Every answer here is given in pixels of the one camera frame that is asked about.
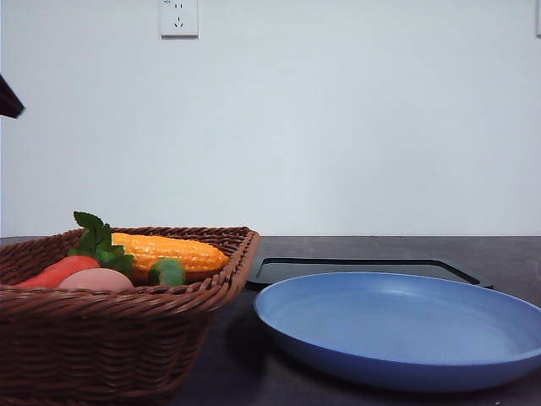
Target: mint sprig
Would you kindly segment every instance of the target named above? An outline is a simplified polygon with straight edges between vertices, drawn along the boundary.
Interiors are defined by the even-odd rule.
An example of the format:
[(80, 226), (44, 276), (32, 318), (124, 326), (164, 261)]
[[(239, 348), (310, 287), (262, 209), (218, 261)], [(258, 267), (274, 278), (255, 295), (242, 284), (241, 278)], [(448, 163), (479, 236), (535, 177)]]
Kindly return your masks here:
[(104, 268), (114, 269), (130, 277), (133, 255), (125, 255), (122, 245), (112, 245), (111, 226), (98, 217), (83, 211), (74, 211), (77, 224), (85, 229), (79, 245), (68, 255), (86, 255), (94, 258)]

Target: yellow corn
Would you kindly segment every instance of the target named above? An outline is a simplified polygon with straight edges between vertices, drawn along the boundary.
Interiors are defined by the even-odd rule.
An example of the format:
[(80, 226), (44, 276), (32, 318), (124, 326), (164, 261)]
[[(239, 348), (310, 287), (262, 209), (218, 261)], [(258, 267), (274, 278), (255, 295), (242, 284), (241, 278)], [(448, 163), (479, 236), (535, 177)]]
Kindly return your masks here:
[(216, 247), (191, 239), (113, 233), (112, 243), (122, 245), (125, 254), (134, 256), (131, 279), (139, 284), (148, 283), (149, 270), (161, 258), (179, 260), (186, 271), (187, 282), (197, 280), (195, 274), (208, 277), (222, 269), (228, 261), (227, 256)]

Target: orange carrot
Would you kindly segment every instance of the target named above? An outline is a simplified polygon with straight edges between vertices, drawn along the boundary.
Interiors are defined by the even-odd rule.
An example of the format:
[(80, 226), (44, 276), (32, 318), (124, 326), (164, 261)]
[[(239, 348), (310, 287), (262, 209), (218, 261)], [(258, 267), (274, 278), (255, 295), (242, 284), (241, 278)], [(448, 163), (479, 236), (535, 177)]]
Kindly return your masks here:
[(84, 269), (99, 268), (100, 264), (94, 258), (85, 255), (72, 255), (62, 258), (59, 262), (45, 268), (35, 277), (31, 277), (15, 286), (21, 288), (55, 288), (65, 278)]

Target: blue plate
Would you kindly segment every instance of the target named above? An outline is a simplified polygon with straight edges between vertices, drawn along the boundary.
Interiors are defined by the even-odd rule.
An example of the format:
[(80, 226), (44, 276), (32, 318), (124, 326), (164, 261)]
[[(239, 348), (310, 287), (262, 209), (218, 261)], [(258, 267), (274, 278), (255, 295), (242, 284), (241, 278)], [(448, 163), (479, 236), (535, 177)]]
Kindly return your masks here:
[(541, 309), (465, 283), (325, 273), (271, 285), (254, 307), (290, 355), (374, 387), (473, 391), (541, 366)]

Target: pink egg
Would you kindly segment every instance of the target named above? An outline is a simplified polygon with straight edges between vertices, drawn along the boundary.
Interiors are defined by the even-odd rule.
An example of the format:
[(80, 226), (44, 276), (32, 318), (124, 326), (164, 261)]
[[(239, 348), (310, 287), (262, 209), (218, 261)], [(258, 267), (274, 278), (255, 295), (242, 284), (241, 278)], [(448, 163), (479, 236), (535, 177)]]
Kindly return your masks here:
[(64, 289), (133, 290), (134, 285), (122, 273), (106, 268), (91, 268), (74, 273), (58, 285)]

